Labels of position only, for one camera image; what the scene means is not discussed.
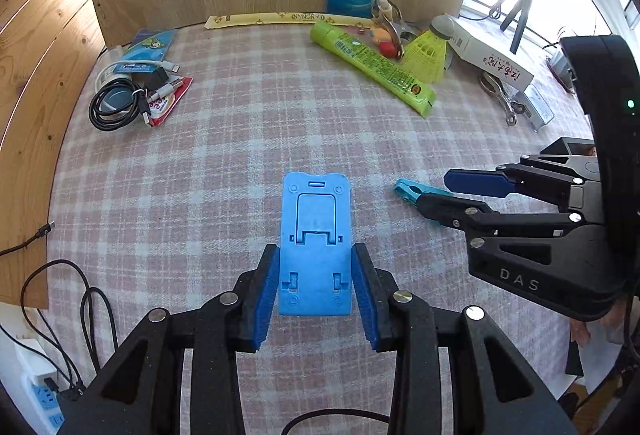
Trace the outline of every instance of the black cable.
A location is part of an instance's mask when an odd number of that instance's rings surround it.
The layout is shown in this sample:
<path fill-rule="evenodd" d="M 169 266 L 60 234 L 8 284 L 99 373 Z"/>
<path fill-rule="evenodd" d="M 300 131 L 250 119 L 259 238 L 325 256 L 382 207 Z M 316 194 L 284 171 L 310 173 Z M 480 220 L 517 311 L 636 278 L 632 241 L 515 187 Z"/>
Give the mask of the black cable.
<path fill-rule="evenodd" d="M 107 308 L 107 314 L 109 315 L 109 323 L 111 325 L 111 339 L 113 340 L 113 351 L 115 352 L 118 349 L 118 333 L 116 332 L 116 322 L 113 316 L 113 309 L 111 309 L 111 303 L 109 303 L 109 299 L 107 298 L 107 296 L 105 296 L 104 292 L 102 292 L 102 289 L 99 289 L 97 287 L 89 287 L 86 291 L 84 291 L 84 294 L 82 295 L 82 300 L 80 302 L 80 322 L 82 324 L 82 331 L 86 332 L 86 325 L 84 323 L 84 305 L 86 304 L 87 300 L 90 298 L 92 292 L 95 292 L 100 295 L 100 297 L 102 298 L 102 301 L 104 301 L 104 305 Z"/>
<path fill-rule="evenodd" d="M 4 251 L 0 251 L 0 256 L 8 255 L 10 253 L 15 253 L 15 251 L 20 251 L 20 249 L 24 249 L 31 242 L 36 241 L 38 238 L 46 237 L 51 232 L 51 229 L 53 229 L 55 225 L 56 225 L 55 222 L 50 222 L 50 224 L 43 225 L 41 228 L 38 229 L 37 233 L 33 235 L 29 240 L 23 241 L 20 245 L 16 245 L 15 247 L 11 247 L 11 248 L 5 249 Z"/>
<path fill-rule="evenodd" d="M 469 16 L 463 16 L 462 14 L 460 15 L 460 17 L 466 20 L 471 20 L 471 21 L 484 21 L 487 18 L 491 18 L 492 20 L 498 20 L 500 19 L 500 16 L 503 14 L 502 4 L 504 3 L 504 1 L 505 0 L 498 0 L 493 5 L 491 6 L 488 5 L 487 7 L 489 8 L 489 14 L 487 14 L 482 18 L 470 18 Z"/>
<path fill-rule="evenodd" d="M 69 386 L 71 386 L 71 388 L 75 388 L 76 385 L 74 384 L 74 382 L 71 380 L 71 378 L 66 375 L 66 373 L 64 371 L 62 371 L 62 368 L 60 368 L 56 363 L 53 362 L 52 358 L 50 358 L 48 355 L 43 354 L 42 352 L 39 352 L 35 349 L 32 349 L 31 347 L 28 347 L 27 345 L 21 343 L 20 341 L 18 341 L 17 339 L 14 338 L 14 336 L 12 336 L 9 332 L 7 332 L 4 327 L 2 325 L 0 325 L 0 331 L 2 331 L 4 333 L 5 336 L 7 336 L 9 339 L 11 339 L 16 345 L 24 348 L 25 350 L 28 350 L 30 352 L 33 352 L 34 354 L 38 354 L 40 357 L 42 357 L 43 359 L 47 359 L 47 361 L 49 361 L 58 371 L 58 373 L 65 378 L 65 380 L 69 383 Z"/>
<path fill-rule="evenodd" d="M 289 421 L 289 423 L 287 423 L 287 425 L 281 431 L 280 435 L 287 435 L 287 433 L 289 433 L 296 424 L 301 423 L 303 420 L 311 419 L 313 417 L 320 417 L 322 415 L 351 415 L 353 417 L 364 417 L 367 419 L 373 419 L 389 424 L 389 415 L 382 415 L 381 413 L 351 408 L 326 408 L 322 410 L 309 411 L 307 413 L 303 413 L 302 415 L 298 415 L 294 420 L 291 420 Z"/>
<path fill-rule="evenodd" d="M 92 299 L 92 296 L 91 296 L 92 292 L 97 292 L 98 294 L 100 294 L 102 299 L 105 301 L 105 304 L 106 304 L 106 307 L 107 307 L 107 313 L 109 315 L 109 321 L 111 323 L 111 335 L 113 336 L 113 346 L 114 346 L 114 349 L 117 349 L 118 348 L 118 340 L 117 340 L 117 335 L 116 335 L 115 320 L 114 320 L 114 316 L 113 316 L 113 310 L 111 309 L 111 304 L 109 303 L 109 300 L 105 296 L 104 292 L 102 292 L 102 290 L 98 289 L 97 287 L 90 287 L 89 286 L 89 282 L 88 282 L 86 276 L 84 275 L 84 272 L 82 272 L 82 270 L 78 267 L 78 265 L 76 265 L 72 261 L 69 261 L 69 260 L 66 260 L 66 259 L 57 259 L 57 260 L 50 261 L 50 262 L 42 265 L 41 267 L 36 269 L 36 271 L 31 273 L 29 275 L 29 277 L 27 278 L 27 280 L 24 282 L 24 285 L 22 286 L 22 291 L 20 292 L 20 308 L 22 309 L 22 315 L 24 316 L 25 320 L 27 321 L 27 324 L 36 333 L 38 333 L 40 336 L 42 336 L 42 338 L 44 338 L 47 341 L 49 341 L 50 344 L 52 344 L 52 346 L 54 346 L 55 348 L 58 348 L 58 346 L 56 345 L 56 342 L 53 341 L 52 339 L 50 339 L 48 336 L 46 336 L 43 332 L 38 330 L 38 328 L 28 318 L 26 310 L 24 308 L 24 294 L 25 294 L 25 291 L 26 291 L 28 285 L 30 284 L 31 280 L 33 280 L 33 278 L 35 278 L 40 272 L 46 271 L 49 267 L 53 267 L 54 265 L 60 265 L 60 264 L 69 265 L 70 267 L 75 269 L 76 272 L 78 272 L 78 274 L 82 278 L 82 283 L 84 283 L 85 292 L 82 295 L 82 301 L 81 301 L 82 334 L 84 336 L 84 342 L 86 343 L 87 351 L 89 352 L 89 356 L 91 358 L 92 364 L 94 365 L 94 370 L 97 373 L 100 370 L 100 362 L 98 361 L 98 352 L 97 352 L 97 348 L 96 348 L 96 344 L 95 344 L 95 321 L 94 321 L 94 304 L 93 304 L 93 299 Z M 88 327 L 88 331 L 87 331 L 86 322 L 84 320 L 84 304 L 86 302 L 88 302 L 88 305 L 89 305 L 89 327 Z M 79 374 L 78 374 L 78 379 L 79 379 L 79 387 L 80 386 L 84 386 L 82 384 L 82 380 L 80 379 Z"/>
<path fill-rule="evenodd" d="M 115 110 L 103 111 L 103 101 L 114 89 L 128 91 L 131 101 Z M 127 78 L 113 79 L 105 84 L 89 103 L 89 120 L 100 131 L 114 131 L 132 123 L 140 115 L 140 98 L 146 100 L 146 93 L 140 85 Z"/>
<path fill-rule="evenodd" d="M 636 297 L 636 290 L 638 289 L 638 284 L 640 280 L 636 281 L 633 290 L 629 293 L 628 298 L 626 299 L 626 307 L 625 307 L 625 323 L 624 323 L 624 336 L 625 336 L 625 346 L 626 349 L 631 354 L 637 363 L 640 363 L 640 354 L 636 350 L 633 339 L 631 338 L 630 326 L 631 326 L 631 309 L 634 305 L 634 298 Z"/>
<path fill-rule="evenodd" d="M 58 336 L 56 335 L 56 333 L 51 328 L 51 325 L 49 325 L 49 322 L 47 321 L 46 317 L 44 317 L 44 314 L 42 313 L 42 311 L 40 309 L 36 309 L 36 310 L 38 311 L 38 314 L 40 315 L 40 319 L 44 322 L 45 326 L 47 327 L 47 329 L 51 333 L 51 337 L 53 337 L 56 340 L 56 343 L 58 344 L 56 348 L 58 349 L 60 354 L 62 354 L 62 359 L 65 360 L 66 371 L 67 371 L 68 375 L 69 376 L 73 376 L 73 373 L 71 372 L 71 365 L 73 365 L 74 366 L 74 370 L 76 371 L 76 377 L 78 379 L 80 379 L 80 373 L 79 373 L 78 369 L 76 368 L 76 365 L 71 360 L 71 357 L 69 357 L 69 355 L 63 350 L 62 344 L 60 343 L 60 340 L 58 339 Z"/>

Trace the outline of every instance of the power strip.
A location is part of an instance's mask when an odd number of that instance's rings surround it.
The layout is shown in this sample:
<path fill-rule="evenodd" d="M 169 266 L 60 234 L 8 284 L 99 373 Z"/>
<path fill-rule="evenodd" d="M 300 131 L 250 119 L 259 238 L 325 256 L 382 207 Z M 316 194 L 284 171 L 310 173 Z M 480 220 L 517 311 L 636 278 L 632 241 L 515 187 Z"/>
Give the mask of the power strip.
<path fill-rule="evenodd" d="M 20 342 L 44 354 L 36 339 L 21 339 Z M 56 368 L 46 359 L 19 345 L 15 345 L 15 351 L 22 366 L 20 377 L 22 387 L 30 399 L 34 411 L 44 424 L 47 435 L 56 435 L 65 418 L 60 411 L 55 392 L 49 389 L 44 382 L 47 377 L 56 380 Z"/>

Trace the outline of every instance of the pink checkered tablecloth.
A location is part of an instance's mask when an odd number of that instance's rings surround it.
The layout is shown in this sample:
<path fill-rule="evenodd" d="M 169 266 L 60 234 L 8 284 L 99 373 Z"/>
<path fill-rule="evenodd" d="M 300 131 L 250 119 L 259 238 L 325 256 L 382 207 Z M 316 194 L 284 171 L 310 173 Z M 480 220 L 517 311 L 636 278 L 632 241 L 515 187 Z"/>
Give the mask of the pink checkered tablecloth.
<path fill-rule="evenodd" d="M 339 172 L 351 181 L 353 239 L 366 243 L 374 264 L 433 306 L 484 307 L 548 383 L 564 368 L 568 321 L 469 276 L 463 234 L 425 221 L 393 188 L 400 177 L 443 187 L 451 167 L 493 169 L 561 135 L 590 137 L 575 97 L 529 46 L 536 84 L 556 114 L 539 133 L 524 119 L 508 128 L 502 109 L 479 88 L 478 70 L 460 60 L 436 87 L 438 102 L 423 119 L 312 43 L 309 31 L 302 25 L 178 31 L 167 59 L 194 81 L 153 130 L 142 120 L 111 133 L 92 128 L 86 114 L 94 72 L 60 152 L 48 258 L 75 261 L 105 291 L 124 338 L 149 309 L 200 307 L 255 268 L 265 244 L 278 241 L 286 173 Z M 498 210 L 552 210 L 519 195 L 487 201 Z M 47 318 L 89 382 L 81 293 L 67 267 L 49 272 Z M 106 312 L 98 310 L 104 362 L 113 349 Z M 357 313 L 297 318 L 275 311 L 260 351 L 238 357 L 247 433 L 277 435 L 293 417 L 324 407 L 388 413 L 394 362 L 393 354 L 370 349 Z M 446 359 L 441 366 L 447 383 Z M 187 399 L 189 379 L 187 369 Z M 443 433 L 451 433 L 448 384 L 443 403 Z M 188 433 L 188 408 L 182 411 Z M 386 433 L 375 421 L 338 417 L 296 429 Z"/>

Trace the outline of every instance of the red ball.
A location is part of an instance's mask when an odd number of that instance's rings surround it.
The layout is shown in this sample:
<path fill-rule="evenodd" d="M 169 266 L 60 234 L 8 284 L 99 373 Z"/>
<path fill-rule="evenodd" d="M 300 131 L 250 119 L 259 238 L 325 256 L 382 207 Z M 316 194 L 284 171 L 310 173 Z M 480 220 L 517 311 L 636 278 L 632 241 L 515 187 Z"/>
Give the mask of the red ball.
<path fill-rule="evenodd" d="M 391 41 L 380 41 L 378 50 L 385 58 L 395 58 L 396 46 Z"/>

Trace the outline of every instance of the yellow packaging strip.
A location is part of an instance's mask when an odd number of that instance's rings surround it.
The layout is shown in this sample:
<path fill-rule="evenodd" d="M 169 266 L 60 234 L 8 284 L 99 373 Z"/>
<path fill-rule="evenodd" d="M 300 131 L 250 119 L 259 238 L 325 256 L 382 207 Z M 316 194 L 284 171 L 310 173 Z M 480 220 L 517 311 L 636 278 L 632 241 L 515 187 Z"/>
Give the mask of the yellow packaging strip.
<path fill-rule="evenodd" d="M 363 27 L 369 29 L 373 21 L 368 18 L 322 14 L 319 12 L 261 12 L 258 14 L 231 14 L 228 16 L 209 16 L 204 24 L 206 29 L 223 29 L 243 25 L 269 25 L 274 23 L 313 24 L 319 21 L 340 27 Z"/>

